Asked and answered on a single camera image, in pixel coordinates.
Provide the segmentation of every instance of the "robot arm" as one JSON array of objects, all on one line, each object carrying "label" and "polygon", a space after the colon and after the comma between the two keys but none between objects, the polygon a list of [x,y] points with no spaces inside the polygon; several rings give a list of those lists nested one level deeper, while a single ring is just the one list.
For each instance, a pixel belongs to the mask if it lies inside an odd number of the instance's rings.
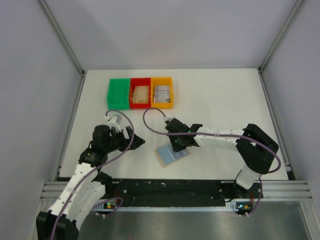
[{"label": "robot arm", "polygon": [[[123,130],[119,126],[121,117],[116,115],[107,118],[107,125],[99,125],[94,128],[92,141],[88,148],[80,155],[78,164],[67,186],[49,208],[47,212],[41,211],[36,218],[36,228],[39,240],[50,239],[53,226],[65,205],[70,193],[72,198],[64,209],[55,231],[55,240],[76,240],[79,230],[85,218],[112,186],[112,178],[100,171],[98,166],[108,160],[108,154],[119,150],[123,152],[132,137],[132,129],[127,126],[129,139],[125,138]],[[133,143],[129,150],[134,150],[145,143],[145,140],[133,136]],[[74,192],[79,181],[89,174]]]},{"label": "robot arm", "polygon": [[245,190],[250,189],[262,174],[269,172],[274,156],[266,149],[246,139],[240,137],[222,137],[221,135],[246,136],[266,145],[275,153],[279,149],[278,144],[255,124],[248,124],[244,129],[228,130],[209,128],[202,124],[193,124],[191,127],[188,127],[176,118],[170,118],[165,123],[165,129],[169,133],[199,133],[196,135],[170,135],[169,139],[175,152],[191,146],[213,146],[239,152],[245,164],[236,177],[235,183]]}]

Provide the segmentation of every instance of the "white wall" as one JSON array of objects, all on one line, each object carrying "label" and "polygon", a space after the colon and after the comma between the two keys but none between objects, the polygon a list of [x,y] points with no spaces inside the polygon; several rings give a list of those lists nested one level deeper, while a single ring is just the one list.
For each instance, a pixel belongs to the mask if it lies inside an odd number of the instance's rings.
[{"label": "white wall", "polygon": [[24,240],[53,178],[80,77],[35,0],[0,7],[0,233]]},{"label": "white wall", "polygon": [[265,71],[299,178],[320,210],[320,1],[308,0]]},{"label": "white wall", "polygon": [[259,67],[296,0],[47,0],[86,69]]}]

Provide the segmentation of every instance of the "yellow bin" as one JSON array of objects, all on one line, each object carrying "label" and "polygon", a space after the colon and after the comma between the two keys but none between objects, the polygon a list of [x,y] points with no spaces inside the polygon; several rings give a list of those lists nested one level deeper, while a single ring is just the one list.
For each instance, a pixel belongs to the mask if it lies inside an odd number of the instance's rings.
[{"label": "yellow bin", "polygon": [[[154,103],[154,92],[156,86],[169,85],[170,86],[170,102]],[[172,84],[172,78],[166,77],[152,77],[151,78],[151,107],[158,109],[172,109],[174,106],[174,89]]]}]

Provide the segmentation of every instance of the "gray floor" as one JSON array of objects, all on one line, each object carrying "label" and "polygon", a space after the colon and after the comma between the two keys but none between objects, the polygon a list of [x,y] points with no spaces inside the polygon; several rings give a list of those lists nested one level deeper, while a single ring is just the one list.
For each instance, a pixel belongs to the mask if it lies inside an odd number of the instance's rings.
[{"label": "gray floor", "polygon": [[262,202],[249,218],[232,212],[90,215],[78,240],[308,240],[299,203]]}]

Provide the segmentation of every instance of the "plastic container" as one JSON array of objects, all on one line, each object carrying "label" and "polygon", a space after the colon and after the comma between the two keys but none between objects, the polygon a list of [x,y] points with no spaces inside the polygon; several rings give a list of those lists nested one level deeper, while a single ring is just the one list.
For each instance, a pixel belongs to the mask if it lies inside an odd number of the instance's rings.
[{"label": "plastic container", "polygon": [[130,78],[111,78],[106,101],[109,109],[129,109]]},{"label": "plastic container", "polygon": [[[148,86],[148,103],[133,103],[132,97],[135,88],[138,86]],[[151,77],[131,78],[129,91],[129,106],[130,109],[148,109],[151,107]]]},{"label": "plastic container", "polygon": [[[161,102],[155,103],[154,102],[154,92],[156,86],[159,85],[169,85],[170,87],[170,102]],[[158,109],[172,109],[174,106],[174,90],[173,90],[173,83],[172,78],[167,77],[151,77],[151,107],[158,108]]]}]

